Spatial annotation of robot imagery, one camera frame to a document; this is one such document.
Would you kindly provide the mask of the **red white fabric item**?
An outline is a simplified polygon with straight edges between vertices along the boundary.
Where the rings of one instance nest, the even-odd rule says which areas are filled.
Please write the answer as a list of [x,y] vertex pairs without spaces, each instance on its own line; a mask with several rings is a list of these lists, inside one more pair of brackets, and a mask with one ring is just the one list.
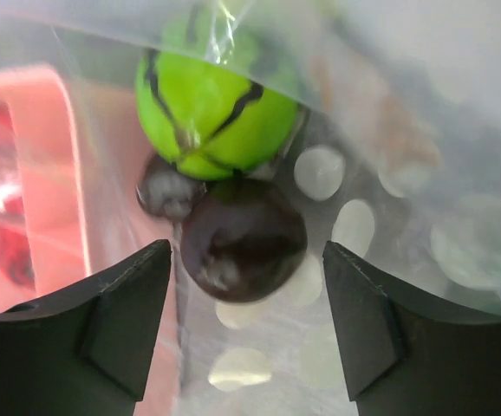
[[0,171],[0,213],[23,214],[23,188],[18,171]]

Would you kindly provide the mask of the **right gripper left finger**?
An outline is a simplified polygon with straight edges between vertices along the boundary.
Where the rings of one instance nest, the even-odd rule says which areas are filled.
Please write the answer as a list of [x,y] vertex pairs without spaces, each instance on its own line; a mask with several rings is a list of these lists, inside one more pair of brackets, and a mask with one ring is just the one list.
[[159,240],[0,313],[0,416],[133,414],[170,270],[171,246]]

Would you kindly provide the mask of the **dark purple fake fruit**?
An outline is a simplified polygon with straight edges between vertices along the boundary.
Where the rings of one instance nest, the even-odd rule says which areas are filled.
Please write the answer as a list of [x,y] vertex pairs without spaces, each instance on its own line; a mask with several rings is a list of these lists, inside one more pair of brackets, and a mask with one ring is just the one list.
[[305,258],[302,213],[273,182],[218,182],[181,225],[179,254],[189,277],[228,303],[263,300],[293,276]]
[[151,217],[171,222],[186,218],[206,192],[206,182],[185,176],[158,154],[147,161],[136,186],[141,209]]

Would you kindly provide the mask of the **pink divided organizer tray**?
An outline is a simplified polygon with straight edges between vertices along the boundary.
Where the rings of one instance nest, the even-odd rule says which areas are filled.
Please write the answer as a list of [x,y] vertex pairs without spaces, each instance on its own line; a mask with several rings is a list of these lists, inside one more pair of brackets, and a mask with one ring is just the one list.
[[[10,112],[14,150],[0,171],[18,171],[23,214],[0,225],[29,240],[34,288],[0,271],[0,313],[105,270],[149,244],[170,241],[168,224],[137,205],[135,185],[150,147],[133,93],[63,78],[47,64],[0,69],[0,104]],[[143,399],[131,415],[168,415],[179,382],[171,270]]]

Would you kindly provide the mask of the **clear polka dot zip bag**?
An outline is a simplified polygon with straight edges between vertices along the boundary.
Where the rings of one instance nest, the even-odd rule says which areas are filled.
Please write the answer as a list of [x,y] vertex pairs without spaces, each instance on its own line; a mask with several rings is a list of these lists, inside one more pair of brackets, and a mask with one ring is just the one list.
[[[273,182],[304,217],[303,262],[257,302],[207,295],[181,261],[185,218],[151,217],[136,197],[158,154],[137,113],[137,68],[148,49],[190,54],[160,33],[195,6],[261,36],[296,71],[291,87],[227,64],[295,100],[297,123],[256,169],[197,179],[207,192]],[[361,415],[329,306],[327,242],[501,316],[501,1],[0,1],[0,69],[40,63],[133,93],[150,147],[137,205],[172,230],[179,382],[168,415]]]

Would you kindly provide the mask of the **yellow-green fake fruit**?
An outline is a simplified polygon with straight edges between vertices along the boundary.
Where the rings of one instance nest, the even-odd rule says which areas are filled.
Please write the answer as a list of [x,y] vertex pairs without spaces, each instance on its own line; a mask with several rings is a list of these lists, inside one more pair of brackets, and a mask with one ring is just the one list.
[[234,63],[266,81],[296,86],[296,71],[261,36],[233,29],[220,13],[195,6],[160,37],[178,49],[148,49],[135,76],[140,124],[166,161],[187,176],[217,180],[275,158],[297,123],[298,103],[230,71]]

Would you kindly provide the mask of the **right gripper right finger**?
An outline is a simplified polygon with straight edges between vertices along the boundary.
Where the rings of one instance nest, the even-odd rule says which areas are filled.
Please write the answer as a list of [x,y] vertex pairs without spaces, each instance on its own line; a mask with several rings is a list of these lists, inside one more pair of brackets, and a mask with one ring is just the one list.
[[501,415],[501,316],[323,249],[348,397],[361,415]]

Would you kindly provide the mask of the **red fabric item bottom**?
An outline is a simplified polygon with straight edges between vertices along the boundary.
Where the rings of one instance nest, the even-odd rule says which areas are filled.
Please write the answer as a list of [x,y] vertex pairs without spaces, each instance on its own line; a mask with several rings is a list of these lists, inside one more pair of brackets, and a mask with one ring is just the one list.
[[0,225],[0,271],[19,286],[31,289],[35,286],[27,236],[2,225]]

